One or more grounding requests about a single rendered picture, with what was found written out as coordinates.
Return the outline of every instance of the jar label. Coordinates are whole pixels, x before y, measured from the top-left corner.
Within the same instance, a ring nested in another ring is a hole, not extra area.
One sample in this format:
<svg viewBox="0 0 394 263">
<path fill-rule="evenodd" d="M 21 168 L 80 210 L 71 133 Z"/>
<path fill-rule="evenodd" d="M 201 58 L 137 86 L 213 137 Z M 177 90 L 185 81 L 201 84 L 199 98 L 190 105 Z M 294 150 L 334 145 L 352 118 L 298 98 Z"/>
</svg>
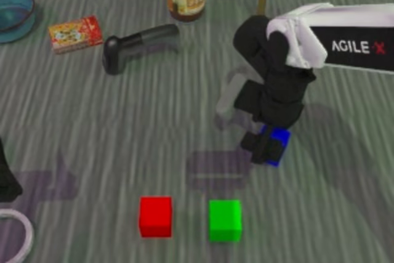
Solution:
<svg viewBox="0 0 394 263">
<path fill-rule="evenodd" d="M 167 0 L 168 9 L 179 15 L 195 15 L 202 11 L 205 0 Z"/>
</svg>

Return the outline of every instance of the blue cup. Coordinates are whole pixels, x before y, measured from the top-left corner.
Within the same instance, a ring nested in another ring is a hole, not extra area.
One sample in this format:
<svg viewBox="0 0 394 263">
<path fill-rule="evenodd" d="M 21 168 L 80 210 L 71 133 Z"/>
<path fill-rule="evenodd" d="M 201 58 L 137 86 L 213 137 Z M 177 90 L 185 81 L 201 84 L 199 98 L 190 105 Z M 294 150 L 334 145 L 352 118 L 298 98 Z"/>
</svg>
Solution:
<svg viewBox="0 0 394 263">
<path fill-rule="evenodd" d="M 0 0 L 0 43 L 28 34 L 36 21 L 34 0 Z"/>
</svg>

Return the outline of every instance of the white ring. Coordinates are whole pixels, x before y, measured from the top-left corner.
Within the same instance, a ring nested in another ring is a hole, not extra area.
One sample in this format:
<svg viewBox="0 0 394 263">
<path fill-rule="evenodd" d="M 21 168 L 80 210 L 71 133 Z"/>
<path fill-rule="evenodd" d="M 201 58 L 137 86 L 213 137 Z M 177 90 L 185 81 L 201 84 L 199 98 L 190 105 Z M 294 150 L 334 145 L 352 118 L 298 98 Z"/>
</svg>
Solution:
<svg viewBox="0 0 394 263">
<path fill-rule="evenodd" d="M 19 252 L 6 263 L 22 263 L 31 251 L 33 246 L 34 230 L 30 220 L 21 212 L 14 209 L 0 209 L 0 219 L 15 219 L 20 221 L 25 228 L 25 242 Z"/>
</svg>

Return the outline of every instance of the cube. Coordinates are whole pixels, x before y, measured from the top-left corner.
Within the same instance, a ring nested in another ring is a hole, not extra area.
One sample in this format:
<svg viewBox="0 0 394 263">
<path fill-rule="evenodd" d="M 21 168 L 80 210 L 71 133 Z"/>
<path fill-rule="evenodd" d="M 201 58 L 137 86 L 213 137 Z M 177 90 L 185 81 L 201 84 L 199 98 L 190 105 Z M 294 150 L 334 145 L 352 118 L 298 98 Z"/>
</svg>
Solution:
<svg viewBox="0 0 394 263">
<path fill-rule="evenodd" d="M 172 236 L 171 197 L 141 197 L 139 230 L 143 238 L 170 238 Z"/>
<path fill-rule="evenodd" d="M 209 240 L 211 242 L 238 242 L 242 233 L 240 200 L 209 201 Z"/>
</svg>

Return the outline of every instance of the wooden table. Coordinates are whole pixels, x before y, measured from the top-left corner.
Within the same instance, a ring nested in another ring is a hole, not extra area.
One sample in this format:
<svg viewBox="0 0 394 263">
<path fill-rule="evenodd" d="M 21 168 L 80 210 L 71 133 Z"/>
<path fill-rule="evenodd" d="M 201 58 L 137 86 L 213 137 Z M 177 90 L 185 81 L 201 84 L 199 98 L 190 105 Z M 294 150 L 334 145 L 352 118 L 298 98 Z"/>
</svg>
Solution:
<svg viewBox="0 0 394 263">
<path fill-rule="evenodd" d="M 326 1 L 393 0 L 270 0 L 268 12 Z M 244 129 L 219 130 L 214 107 L 223 78 L 246 66 L 231 40 L 256 0 L 207 0 L 201 20 L 180 25 L 178 55 L 116 77 L 99 46 L 54 55 L 47 27 L 95 14 L 106 36 L 125 36 L 173 22 L 165 0 L 37 3 L 39 26 L 0 47 L 0 135 L 25 189 L 3 207 L 34 222 L 30 262 L 394 262 L 394 76 L 316 71 L 281 167 L 252 167 L 237 150 Z M 142 195 L 173 197 L 173 239 L 139 238 Z M 239 244 L 207 242 L 210 198 L 242 201 Z M 23 236 L 2 227 L 0 262 Z"/>
</svg>

